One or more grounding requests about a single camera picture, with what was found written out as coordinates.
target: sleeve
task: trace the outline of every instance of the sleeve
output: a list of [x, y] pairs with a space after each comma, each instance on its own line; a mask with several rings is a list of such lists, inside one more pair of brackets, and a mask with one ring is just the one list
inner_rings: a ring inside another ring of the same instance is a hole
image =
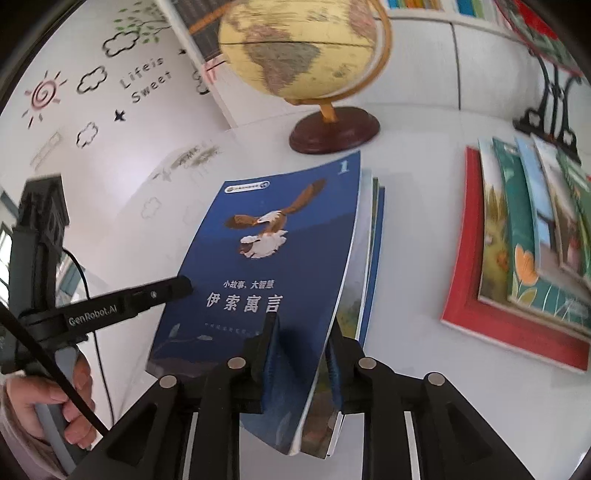
[[65, 480], [51, 447], [29, 435], [19, 424], [4, 382], [0, 383], [0, 435], [31, 480]]

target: gray handle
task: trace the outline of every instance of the gray handle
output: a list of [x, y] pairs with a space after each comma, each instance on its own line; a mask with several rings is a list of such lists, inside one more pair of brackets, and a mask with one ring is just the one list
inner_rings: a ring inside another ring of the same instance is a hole
[[[56, 352], [56, 364], [73, 384], [74, 366], [78, 360], [78, 349], [66, 347]], [[63, 405], [45, 405], [38, 403], [35, 405], [35, 411], [39, 422], [43, 427], [45, 438], [53, 448], [57, 459], [60, 461], [64, 471], [70, 475], [76, 465], [86, 456], [88, 451], [81, 449], [77, 445], [71, 445], [64, 438], [64, 431], [68, 422], [62, 414]]]

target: globe base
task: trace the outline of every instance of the globe base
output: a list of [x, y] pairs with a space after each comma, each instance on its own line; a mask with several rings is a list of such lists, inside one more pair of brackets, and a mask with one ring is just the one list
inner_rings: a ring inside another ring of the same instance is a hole
[[299, 153], [320, 155], [358, 147], [379, 132], [379, 122], [353, 106], [335, 108], [337, 121], [327, 123], [320, 112], [303, 118], [290, 135], [290, 147]]

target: metal screw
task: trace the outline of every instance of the metal screw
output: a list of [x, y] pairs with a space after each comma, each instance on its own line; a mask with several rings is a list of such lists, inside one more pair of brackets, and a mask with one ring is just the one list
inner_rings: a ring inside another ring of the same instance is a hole
[[244, 360], [241, 356], [235, 356], [228, 360], [228, 367], [232, 370], [240, 370], [246, 366], [246, 360]]
[[445, 377], [437, 372], [429, 374], [427, 380], [429, 380], [431, 385], [435, 385], [436, 387], [441, 387], [445, 383]]
[[177, 384], [177, 378], [172, 375], [166, 375], [160, 379], [162, 388], [173, 388]]
[[371, 370], [375, 368], [378, 363], [369, 356], [364, 356], [361, 360], [359, 360], [359, 366], [364, 370]]

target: yellow globe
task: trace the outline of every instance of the yellow globe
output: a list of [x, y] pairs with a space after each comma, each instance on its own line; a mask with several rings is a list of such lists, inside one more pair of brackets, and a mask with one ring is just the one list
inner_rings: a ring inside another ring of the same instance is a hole
[[351, 85], [370, 63], [376, 38], [366, 0], [236, 0], [219, 31], [242, 80], [290, 100]]

